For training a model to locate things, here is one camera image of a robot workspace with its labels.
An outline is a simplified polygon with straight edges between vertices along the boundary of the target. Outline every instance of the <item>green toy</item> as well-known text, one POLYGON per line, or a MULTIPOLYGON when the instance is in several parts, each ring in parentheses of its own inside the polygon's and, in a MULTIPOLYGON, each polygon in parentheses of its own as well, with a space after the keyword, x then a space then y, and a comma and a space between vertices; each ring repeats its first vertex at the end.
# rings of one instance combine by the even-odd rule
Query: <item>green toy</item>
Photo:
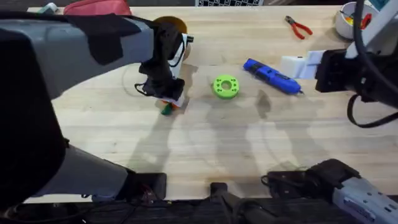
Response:
POLYGON ((221 99, 232 99, 239 92, 238 80, 231 75, 220 75, 213 82, 213 91, 221 99))
POLYGON ((173 112, 173 104, 172 103, 167 103, 162 112, 160 112, 162 115, 168 116, 172 114, 173 112))

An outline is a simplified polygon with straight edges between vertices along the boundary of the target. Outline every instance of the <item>red-handled pliers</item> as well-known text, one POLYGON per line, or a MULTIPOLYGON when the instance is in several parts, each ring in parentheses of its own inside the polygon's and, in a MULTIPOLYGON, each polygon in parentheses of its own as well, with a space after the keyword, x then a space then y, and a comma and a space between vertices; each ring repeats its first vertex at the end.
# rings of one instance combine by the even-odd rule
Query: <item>red-handled pliers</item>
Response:
POLYGON ((298 38, 303 40, 305 37, 301 33, 299 33, 297 28, 301 28, 308 34, 312 35, 312 30, 310 28, 306 27, 303 24, 299 24, 298 22, 294 21, 294 19, 292 19, 290 16, 286 16, 285 20, 292 26, 293 32, 298 38))
POLYGON ((366 14, 365 18, 363 18, 362 22, 361 22, 361 29, 365 29, 369 23, 371 23, 372 21, 372 14, 368 13, 366 14))

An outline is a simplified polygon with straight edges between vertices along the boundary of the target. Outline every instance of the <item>black strap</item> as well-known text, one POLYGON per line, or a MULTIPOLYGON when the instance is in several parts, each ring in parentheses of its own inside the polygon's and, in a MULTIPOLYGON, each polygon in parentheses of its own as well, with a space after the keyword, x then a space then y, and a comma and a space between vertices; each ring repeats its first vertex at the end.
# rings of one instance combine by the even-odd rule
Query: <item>black strap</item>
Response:
POLYGON ((137 92, 141 93, 144 96, 153 96, 151 94, 148 94, 148 93, 138 89, 139 86, 143 86, 143 85, 145 85, 145 83, 136 83, 136 84, 134 84, 134 88, 137 90, 137 92))
POLYGON ((390 123, 391 121, 393 121, 395 119, 398 119, 398 112, 396 112, 389 116, 386 116, 385 118, 370 122, 368 124, 358 124, 353 115, 353 108, 354 108, 355 100, 357 99, 358 96, 359 96, 358 94, 353 95, 349 99, 349 102, 347 105, 347 117, 351 123, 357 125, 360 128, 375 128, 375 127, 381 126, 383 124, 390 123))

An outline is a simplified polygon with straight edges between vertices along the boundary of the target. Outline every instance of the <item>white object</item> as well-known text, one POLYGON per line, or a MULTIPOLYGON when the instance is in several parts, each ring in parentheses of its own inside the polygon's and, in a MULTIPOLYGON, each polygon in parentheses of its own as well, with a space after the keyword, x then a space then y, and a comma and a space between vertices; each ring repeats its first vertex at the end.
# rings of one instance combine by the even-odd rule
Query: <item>white object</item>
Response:
POLYGON ((304 65, 305 59, 303 57, 282 56, 279 72, 290 78, 298 78, 304 65))
POLYGON ((280 72, 294 79, 314 79, 324 52, 324 50, 309 51, 305 58, 282 56, 280 72))
MULTIPOLYGON (((178 76, 180 75, 181 64, 182 64, 183 57, 185 54, 185 52, 182 52, 182 50, 183 50, 183 48, 186 50, 188 47, 187 39, 188 39, 188 35, 182 34, 183 43, 180 44, 180 47, 178 48, 177 53, 175 53, 174 58, 172 60, 169 60, 169 65, 175 65, 178 63, 177 66, 174 66, 174 67, 170 66, 170 71, 172 72, 174 79, 178 78, 178 76)), ((173 103, 175 106, 181 107, 184 103, 185 97, 183 94, 181 94, 178 101, 175 101, 170 98, 162 98, 162 100, 167 101, 169 103, 173 103)))
POLYGON ((57 10, 58 10, 58 7, 57 7, 57 5, 56 4, 54 4, 53 2, 50 2, 50 3, 48 3, 47 5, 45 5, 43 8, 41 8, 39 11, 38 11, 38 13, 45 13, 47 10, 51 10, 52 11, 52 13, 50 13, 50 14, 54 14, 57 10))
MULTIPOLYGON (((345 5, 343 5, 340 10, 343 11, 344 14, 341 13, 340 11, 338 11, 336 14, 336 22, 335 22, 335 27, 336 27, 337 33, 339 33, 339 35, 341 35, 342 37, 351 39, 351 40, 354 38, 354 35, 353 35, 354 27, 353 27, 353 25, 349 24, 345 18, 350 15, 353 15, 353 13, 355 11, 355 4, 356 4, 356 2, 349 2, 345 5)), ((372 14, 372 21, 368 25, 368 27, 372 23, 378 24, 378 23, 374 22, 374 19, 377 17, 379 12, 372 6, 364 5, 363 11, 362 11, 362 18, 364 18, 365 15, 368 13, 372 14)))
MULTIPOLYGON (((398 38, 397 13, 398 1, 387 2, 378 16, 373 18, 367 28, 362 31, 363 44, 369 52, 380 55, 390 55, 393 52, 398 38)), ((352 43, 347 48, 346 58, 355 58, 357 55, 355 43, 352 43)))

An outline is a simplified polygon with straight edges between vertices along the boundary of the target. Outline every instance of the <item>red bag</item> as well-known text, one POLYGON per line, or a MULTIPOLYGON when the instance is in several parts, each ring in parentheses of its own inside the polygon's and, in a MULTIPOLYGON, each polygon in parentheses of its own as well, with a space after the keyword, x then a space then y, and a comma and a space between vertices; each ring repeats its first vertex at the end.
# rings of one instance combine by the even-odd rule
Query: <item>red bag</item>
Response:
POLYGON ((115 13, 116 15, 130 16, 130 7, 125 0, 82 0, 74 2, 63 11, 64 15, 105 15, 115 13))

